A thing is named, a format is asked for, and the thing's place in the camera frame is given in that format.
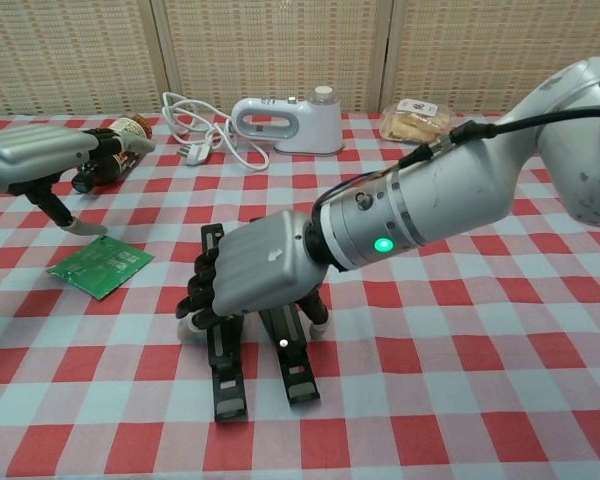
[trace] robotic hand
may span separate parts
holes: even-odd
[[[600,227],[600,57],[556,73],[496,124],[467,122],[343,182],[311,216],[281,211],[229,232],[195,262],[176,312],[180,337],[306,299],[331,265],[360,268],[504,218],[534,153],[569,215]]]
[[[106,228],[81,222],[51,191],[66,170],[89,159],[123,151],[149,153],[151,140],[107,128],[75,130],[31,124],[0,130],[0,193],[25,195],[56,225],[76,235],[103,235]]]

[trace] white cable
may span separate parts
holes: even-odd
[[[223,117],[225,122],[222,125],[210,122],[202,115],[198,114],[198,106],[207,108],[213,113]],[[191,122],[187,124],[177,116],[189,117],[191,118]],[[182,95],[178,95],[177,93],[164,92],[162,94],[162,117],[169,126],[173,138],[182,145],[207,144],[211,150],[218,150],[226,144],[233,156],[250,170],[260,172],[269,168],[269,156],[267,153],[248,138],[243,137],[258,153],[260,153],[260,155],[262,155],[264,162],[259,165],[254,165],[240,156],[236,147],[238,146],[238,137],[241,135],[232,131],[231,117],[206,102],[189,99]],[[204,139],[187,140],[186,138],[183,138],[183,136],[188,136],[191,133],[204,133]]]

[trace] wicker wall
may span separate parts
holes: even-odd
[[[600,0],[0,0],[0,114],[225,110],[333,85],[347,111],[405,96],[503,111],[600,54]]]

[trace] bottle label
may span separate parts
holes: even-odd
[[[114,132],[129,132],[147,138],[147,132],[144,131],[144,128],[131,118],[118,118],[109,128]],[[133,152],[120,152],[113,157],[117,160],[118,165],[120,165],[120,173],[132,168],[140,160],[140,155]]]
[[[438,112],[438,106],[433,103],[421,102],[412,98],[405,98],[398,103],[399,112],[412,112],[427,117],[435,117]]]

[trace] plastic bag of bread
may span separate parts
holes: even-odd
[[[405,98],[382,112],[380,136],[395,142],[433,142],[449,133],[453,115],[447,106]]]

